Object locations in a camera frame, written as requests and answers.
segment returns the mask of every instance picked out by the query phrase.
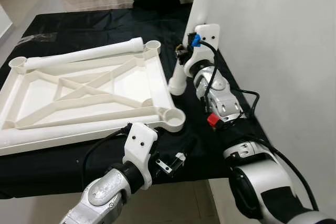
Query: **white pipe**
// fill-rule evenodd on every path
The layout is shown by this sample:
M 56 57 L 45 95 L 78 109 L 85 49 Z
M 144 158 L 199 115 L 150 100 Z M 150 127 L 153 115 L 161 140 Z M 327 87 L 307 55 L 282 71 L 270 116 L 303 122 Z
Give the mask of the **white pipe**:
M 25 57 L 17 57 L 9 62 L 9 66 L 15 69 L 18 73 L 25 73 L 30 69 L 43 68 L 80 60 L 89 60 L 109 55 L 118 55 L 126 52 L 140 52 L 143 51 L 143 49 L 143 41 L 142 38 L 139 37 L 117 44 L 70 52 L 63 55 L 29 59 L 26 59 Z
M 210 3 L 211 0 L 194 0 L 183 37 L 183 46 L 185 48 L 188 46 L 188 34 L 193 33 L 197 25 L 202 25 L 206 22 Z M 173 95 L 183 94 L 186 88 L 186 79 L 184 66 L 180 65 L 177 60 L 173 77 L 169 80 L 168 84 L 170 93 Z

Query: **black tablecloth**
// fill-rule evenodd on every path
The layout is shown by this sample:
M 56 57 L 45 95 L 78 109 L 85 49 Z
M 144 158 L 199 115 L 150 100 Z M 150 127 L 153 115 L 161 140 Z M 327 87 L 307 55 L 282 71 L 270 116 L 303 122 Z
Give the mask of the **black tablecloth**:
M 183 37 L 190 5 L 167 10 L 119 9 L 97 12 L 43 14 L 35 17 L 23 37 L 56 33 L 54 41 L 31 40 L 17 46 L 0 69 L 0 86 L 8 73 L 8 62 L 18 56 L 42 57 L 99 47 L 107 44 L 142 37 L 162 43 L 161 63 L 167 80 L 176 62 L 174 50 Z M 226 64 L 221 62 L 222 74 L 237 87 Z M 243 109 L 246 100 L 237 95 Z M 181 97 L 173 97 L 176 107 L 186 114 L 184 129 L 175 134 L 165 132 L 159 139 L 158 150 L 163 160 L 172 159 L 185 142 L 194 136 L 196 145 L 185 166 L 174 178 L 162 174 L 154 184 L 184 180 L 227 177 L 228 169 L 223 160 L 223 141 L 242 135 L 241 130 L 253 130 L 265 138 L 257 121 L 240 120 L 237 127 L 216 137 L 207 124 L 206 115 L 197 99 L 191 80 Z M 87 165 L 87 182 L 100 177 L 112 163 L 121 162 L 125 137 L 117 137 L 100 146 Z M 26 197 L 46 194 L 73 193 L 82 190 L 80 163 L 86 151 L 96 141 L 47 148 L 0 157 L 0 198 Z

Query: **white wall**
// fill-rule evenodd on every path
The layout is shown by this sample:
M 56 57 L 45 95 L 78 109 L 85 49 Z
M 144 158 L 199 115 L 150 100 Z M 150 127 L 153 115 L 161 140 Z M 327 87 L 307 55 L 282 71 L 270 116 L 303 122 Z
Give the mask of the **white wall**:
M 9 29 L 11 24 L 12 24 L 12 21 L 10 20 L 5 10 L 0 5 L 0 38 Z
M 209 11 L 238 84 L 260 92 L 269 139 L 336 217 L 335 0 L 213 0 Z

